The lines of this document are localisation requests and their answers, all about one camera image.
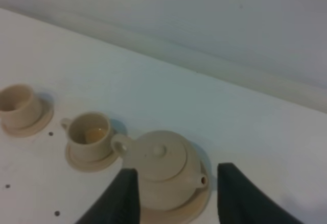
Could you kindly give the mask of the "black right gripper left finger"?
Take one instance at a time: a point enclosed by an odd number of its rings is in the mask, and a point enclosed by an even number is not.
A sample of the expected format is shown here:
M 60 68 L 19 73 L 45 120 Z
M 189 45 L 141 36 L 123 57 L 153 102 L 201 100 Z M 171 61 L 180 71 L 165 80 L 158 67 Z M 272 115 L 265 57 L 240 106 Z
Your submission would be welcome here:
M 135 223 L 141 220 L 138 174 L 122 169 L 77 223 Z

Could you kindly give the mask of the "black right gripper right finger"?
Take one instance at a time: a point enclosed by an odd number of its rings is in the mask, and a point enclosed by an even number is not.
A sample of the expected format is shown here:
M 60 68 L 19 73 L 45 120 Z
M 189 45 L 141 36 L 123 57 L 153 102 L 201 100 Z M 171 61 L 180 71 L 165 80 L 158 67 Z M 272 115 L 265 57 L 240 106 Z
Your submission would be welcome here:
M 301 223 L 260 191 L 234 164 L 217 167 L 220 223 Z

